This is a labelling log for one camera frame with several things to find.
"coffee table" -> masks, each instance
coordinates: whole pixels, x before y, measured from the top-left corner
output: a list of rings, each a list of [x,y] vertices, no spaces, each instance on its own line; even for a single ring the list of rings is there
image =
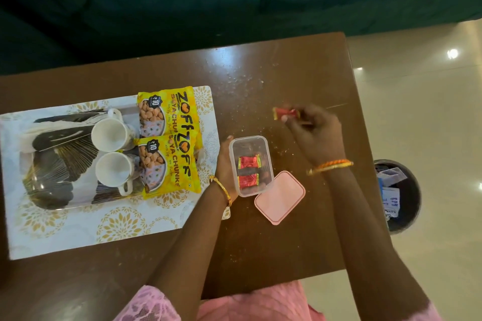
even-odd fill
[[[314,102],[338,115],[366,200],[386,227],[357,87],[342,33],[147,56],[0,78],[0,114],[184,86],[209,85],[220,139],[263,135],[275,174],[290,171],[305,198],[278,226],[239,198],[223,221],[203,298],[245,293],[343,269],[329,192],[271,108]],[[108,320],[144,284],[179,230],[7,261],[2,224],[4,319]]]

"glossy floor tile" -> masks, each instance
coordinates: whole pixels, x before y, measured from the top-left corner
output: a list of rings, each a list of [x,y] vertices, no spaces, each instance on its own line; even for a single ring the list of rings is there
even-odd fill
[[[374,158],[407,166],[422,191],[417,221],[393,244],[445,320],[479,320],[482,20],[348,44]],[[303,284],[329,321],[359,319],[345,271]]]

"black bucket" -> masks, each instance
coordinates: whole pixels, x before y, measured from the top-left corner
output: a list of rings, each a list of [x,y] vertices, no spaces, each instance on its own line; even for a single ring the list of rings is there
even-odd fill
[[[378,169],[377,171],[399,167],[407,176],[405,180],[391,186],[391,188],[398,188],[400,190],[400,210],[398,217],[390,218],[387,221],[390,234],[405,231],[415,222],[422,206],[422,195],[417,179],[410,170],[396,161],[375,160],[374,164],[375,168]]]

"white mug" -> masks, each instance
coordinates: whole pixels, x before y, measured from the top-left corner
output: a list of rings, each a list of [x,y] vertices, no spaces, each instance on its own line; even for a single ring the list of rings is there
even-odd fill
[[[108,152],[95,165],[95,176],[107,187],[117,187],[120,195],[132,193],[132,181],[139,176],[133,158],[121,152]]]
[[[124,123],[122,113],[115,108],[109,109],[107,118],[97,122],[92,129],[92,143],[99,150],[113,152],[134,148],[135,130]]]

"placemat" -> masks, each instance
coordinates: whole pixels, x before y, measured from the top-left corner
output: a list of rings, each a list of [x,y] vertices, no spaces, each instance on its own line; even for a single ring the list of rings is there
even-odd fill
[[[215,172],[219,138],[208,86],[194,88],[204,155],[197,163],[203,189]],[[39,118],[109,107],[136,105],[136,96],[49,107],[0,115],[0,151],[10,259],[89,246],[183,227],[200,194],[177,191],[62,210],[44,210],[26,196],[20,170],[18,135]],[[223,219],[231,215],[229,207]]]

